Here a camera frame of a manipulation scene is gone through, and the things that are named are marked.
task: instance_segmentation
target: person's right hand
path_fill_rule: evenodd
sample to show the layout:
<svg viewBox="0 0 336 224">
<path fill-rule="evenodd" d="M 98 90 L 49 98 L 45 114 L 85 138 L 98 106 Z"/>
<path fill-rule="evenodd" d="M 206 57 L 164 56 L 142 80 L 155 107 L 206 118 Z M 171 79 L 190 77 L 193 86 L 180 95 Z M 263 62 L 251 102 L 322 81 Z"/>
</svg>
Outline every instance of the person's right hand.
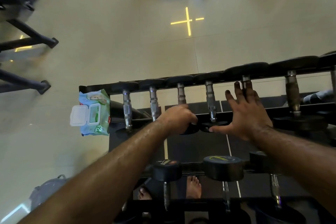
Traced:
<svg viewBox="0 0 336 224">
<path fill-rule="evenodd" d="M 235 135 L 243 140 L 250 140 L 254 130 L 265 126 L 273 127 L 272 121 L 255 90 L 252 89 L 251 81 L 247 82 L 246 98 L 240 88 L 239 82 L 234 84 L 234 92 L 237 101 L 233 98 L 230 91 L 225 91 L 225 96 L 232 111 L 232 122 L 227 126 L 213 126 L 210 132 Z"/>
<path fill-rule="evenodd" d="M 190 123 L 197 124 L 198 119 L 188 109 L 188 105 L 184 104 L 170 107 L 158 117 L 157 121 L 163 122 L 169 135 L 179 135 L 187 130 Z"/>
</svg>

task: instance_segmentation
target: person's right arm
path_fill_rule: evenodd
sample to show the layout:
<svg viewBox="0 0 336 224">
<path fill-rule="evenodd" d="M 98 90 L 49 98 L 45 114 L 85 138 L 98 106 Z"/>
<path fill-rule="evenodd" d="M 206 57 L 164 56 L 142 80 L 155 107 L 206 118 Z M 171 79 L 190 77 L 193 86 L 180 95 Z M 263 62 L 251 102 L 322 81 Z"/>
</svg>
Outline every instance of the person's right arm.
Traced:
<svg viewBox="0 0 336 224">
<path fill-rule="evenodd" d="M 230 91 L 225 92 L 233 110 L 232 123 L 211 131 L 250 140 L 336 217 L 336 150 L 276 131 L 251 82 L 246 98 L 239 82 L 234 88 L 237 101 Z"/>
</svg>

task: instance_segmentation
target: bare foot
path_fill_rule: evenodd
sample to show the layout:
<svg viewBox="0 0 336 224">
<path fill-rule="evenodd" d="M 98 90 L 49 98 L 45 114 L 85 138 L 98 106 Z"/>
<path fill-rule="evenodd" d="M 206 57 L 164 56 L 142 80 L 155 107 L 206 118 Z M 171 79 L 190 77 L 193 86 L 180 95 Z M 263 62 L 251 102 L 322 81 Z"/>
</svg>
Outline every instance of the bare foot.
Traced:
<svg viewBox="0 0 336 224">
<path fill-rule="evenodd" d="M 151 200 L 152 197 L 145 188 L 141 188 L 138 193 L 139 200 Z"/>
<path fill-rule="evenodd" d="M 201 198 L 202 186 L 196 176 L 188 176 L 186 198 Z"/>
</svg>

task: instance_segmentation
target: person's left arm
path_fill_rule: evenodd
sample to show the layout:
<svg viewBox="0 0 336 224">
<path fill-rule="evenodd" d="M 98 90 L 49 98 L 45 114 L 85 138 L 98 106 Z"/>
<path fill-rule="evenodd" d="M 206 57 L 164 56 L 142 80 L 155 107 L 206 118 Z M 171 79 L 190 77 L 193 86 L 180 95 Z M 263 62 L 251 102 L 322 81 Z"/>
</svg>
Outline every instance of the person's left arm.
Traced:
<svg viewBox="0 0 336 224">
<path fill-rule="evenodd" d="M 155 122 L 69 180 L 19 224 L 110 224 L 160 144 L 172 134 L 183 133 L 189 123 L 197 123 L 197 117 L 187 105 L 169 108 Z"/>
</svg>

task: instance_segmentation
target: wet wipes package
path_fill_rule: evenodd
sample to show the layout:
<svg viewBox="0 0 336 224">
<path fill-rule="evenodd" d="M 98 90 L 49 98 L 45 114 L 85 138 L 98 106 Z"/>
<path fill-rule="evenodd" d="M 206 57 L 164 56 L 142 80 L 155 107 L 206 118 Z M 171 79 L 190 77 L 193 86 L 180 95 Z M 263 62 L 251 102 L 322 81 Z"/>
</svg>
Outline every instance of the wet wipes package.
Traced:
<svg viewBox="0 0 336 224">
<path fill-rule="evenodd" d="M 80 105 L 72 108 L 70 125 L 80 126 L 83 136 L 109 135 L 110 98 L 105 90 L 79 93 Z"/>
</svg>

